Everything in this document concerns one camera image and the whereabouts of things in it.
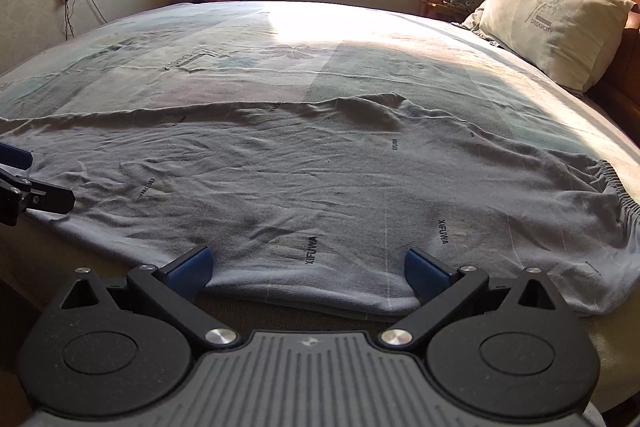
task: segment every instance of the mattress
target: mattress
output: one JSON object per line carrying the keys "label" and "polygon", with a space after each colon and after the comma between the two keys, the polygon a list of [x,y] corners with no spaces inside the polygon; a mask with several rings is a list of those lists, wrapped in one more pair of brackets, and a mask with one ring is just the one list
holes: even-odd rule
{"label": "mattress", "polygon": [[[606,159],[638,199],[640,152],[595,108],[466,30],[354,7],[222,3],[126,18],[0,77],[0,116],[29,120],[238,101],[316,103],[384,92],[506,139]],[[70,267],[90,265],[109,276],[148,261],[127,256],[126,249],[87,245],[60,230],[60,218],[36,212],[15,229],[0,230],[4,278],[36,302],[50,298]],[[190,246],[177,238],[161,260]],[[631,309],[637,293],[613,314]],[[637,323],[624,319],[625,328]],[[601,402],[597,393],[594,401],[605,410],[638,391],[640,369],[630,375],[633,364],[620,363],[597,319],[589,321],[604,363],[601,381],[608,382]],[[640,336],[625,333],[627,340]]]}

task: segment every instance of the silver bolt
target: silver bolt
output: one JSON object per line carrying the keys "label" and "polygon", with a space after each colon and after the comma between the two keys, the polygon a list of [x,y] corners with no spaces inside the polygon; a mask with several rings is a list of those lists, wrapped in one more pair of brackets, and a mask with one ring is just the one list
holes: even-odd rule
{"label": "silver bolt", "polygon": [[406,346],[414,336],[406,330],[386,330],[380,335],[380,340],[389,346]]}
{"label": "silver bolt", "polygon": [[209,344],[226,346],[226,344],[234,343],[238,339],[238,334],[227,328],[216,328],[215,330],[207,331],[204,338]]}

